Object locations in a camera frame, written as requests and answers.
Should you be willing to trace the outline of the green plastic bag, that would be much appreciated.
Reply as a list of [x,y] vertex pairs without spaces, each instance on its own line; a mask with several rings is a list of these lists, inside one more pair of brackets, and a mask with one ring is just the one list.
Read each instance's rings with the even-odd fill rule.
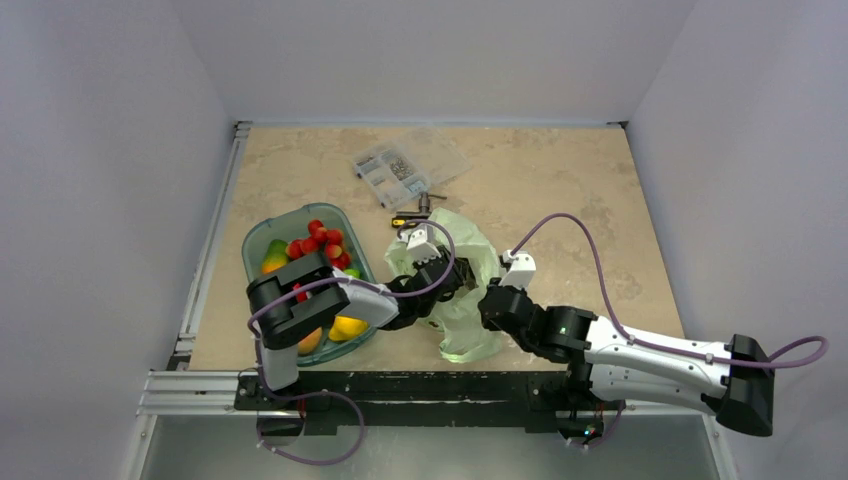
[[500,275],[494,246],[476,224],[459,213],[439,207],[429,219],[448,230],[455,245],[455,265],[470,267],[475,287],[460,286],[452,298],[434,303],[412,324],[441,333],[439,353],[446,361],[463,364],[491,357],[501,349],[500,335],[482,326],[478,303],[490,280]]

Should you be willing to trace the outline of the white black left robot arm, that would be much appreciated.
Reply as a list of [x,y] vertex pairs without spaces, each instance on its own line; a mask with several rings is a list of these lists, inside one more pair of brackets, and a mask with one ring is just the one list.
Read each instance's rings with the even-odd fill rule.
[[313,253],[253,280],[246,289],[248,328],[257,344],[262,380],[259,395],[272,408],[292,405],[298,395],[297,344],[339,315],[367,327],[394,331],[429,316],[437,303],[476,287],[470,263],[442,247],[433,260],[413,266],[387,284],[360,280]]

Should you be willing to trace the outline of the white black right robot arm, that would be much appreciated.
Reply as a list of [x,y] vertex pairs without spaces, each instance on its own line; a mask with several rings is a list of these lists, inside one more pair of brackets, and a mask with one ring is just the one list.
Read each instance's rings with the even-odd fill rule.
[[650,348],[611,319],[571,307],[541,307],[527,293],[492,283],[478,304],[482,325],[524,351],[566,365],[555,392],[572,406],[640,400],[711,414],[738,433],[773,433],[775,372],[753,338],[726,343],[648,333]]

